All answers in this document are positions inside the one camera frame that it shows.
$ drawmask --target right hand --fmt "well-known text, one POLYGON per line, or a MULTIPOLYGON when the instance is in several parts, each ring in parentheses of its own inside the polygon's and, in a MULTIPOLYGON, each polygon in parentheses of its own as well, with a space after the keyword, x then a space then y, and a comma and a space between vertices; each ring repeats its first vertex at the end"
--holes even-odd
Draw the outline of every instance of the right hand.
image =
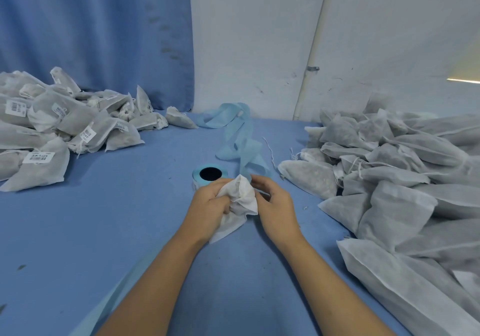
POLYGON ((290 194, 268 177, 252 174, 251 182, 254 188, 270 194, 267 201, 255 191, 261 224, 277 248, 283 251, 292 242, 303 239, 290 194))

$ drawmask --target pile of bags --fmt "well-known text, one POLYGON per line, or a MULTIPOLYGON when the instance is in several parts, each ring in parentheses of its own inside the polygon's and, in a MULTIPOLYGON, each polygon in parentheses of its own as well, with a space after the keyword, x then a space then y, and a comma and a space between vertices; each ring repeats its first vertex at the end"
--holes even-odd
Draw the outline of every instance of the pile of bags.
POLYGON ((0 73, 0 191, 19 191, 64 179, 70 151, 78 155, 144 143, 141 130, 168 124, 196 129, 176 108, 154 112, 140 86, 137 96, 84 92, 60 67, 55 84, 27 72, 0 73))
POLYGON ((388 101, 323 110, 303 160, 278 169, 355 234, 337 243, 347 269, 410 332, 480 335, 480 115, 388 101))

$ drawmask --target hand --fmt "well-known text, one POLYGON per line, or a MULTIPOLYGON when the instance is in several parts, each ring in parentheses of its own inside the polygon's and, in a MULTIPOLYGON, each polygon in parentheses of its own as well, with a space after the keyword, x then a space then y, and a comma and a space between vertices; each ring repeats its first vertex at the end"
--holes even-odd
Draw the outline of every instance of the hand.
POLYGON ((220 226, 223 214, 229 213, 230 208, 228 196, 215 196, 230 181, 231 178, 220 178, 195 192, 177 237, 193 242, 198 249, 212 237, 220 226))
POLYGON ((270 201, 257 191, 255 197, 261 224, 273 243, 283 251, 285 246, 303 239, 290 194, 268 177, 251 175, 251 185, 270 194, 270 201))

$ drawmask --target white wall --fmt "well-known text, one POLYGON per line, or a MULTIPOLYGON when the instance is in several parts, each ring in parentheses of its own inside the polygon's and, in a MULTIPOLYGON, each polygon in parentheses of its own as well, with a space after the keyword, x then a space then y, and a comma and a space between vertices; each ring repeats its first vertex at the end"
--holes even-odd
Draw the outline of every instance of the white wall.
POLYGON ((322 0, 191 0, 195 104, 291 120, 322 0))
POLYGON ((321 107, 361 109, 370 92, 399 110, 442 116, 480 111, 480 84, 449 69, 480 30, 480 0, 325 0, 315 64, 300 119, 321 107))

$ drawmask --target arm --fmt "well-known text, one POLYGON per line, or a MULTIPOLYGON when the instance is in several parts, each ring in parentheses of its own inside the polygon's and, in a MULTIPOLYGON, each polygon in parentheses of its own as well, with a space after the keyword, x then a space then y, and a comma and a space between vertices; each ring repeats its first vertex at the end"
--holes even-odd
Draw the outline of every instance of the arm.
POLYGON ((230 179, 201 187, 177 233, 111 314, 96 336, 166 335, 173 307, 193 259, 228 213, 230 199, 215 198, 230 179))
POLYGON ((258 213, 268 237, 290 264, 325 336, 393 335, 303 237, 290 194, 267 177, 252 175, 258 213))

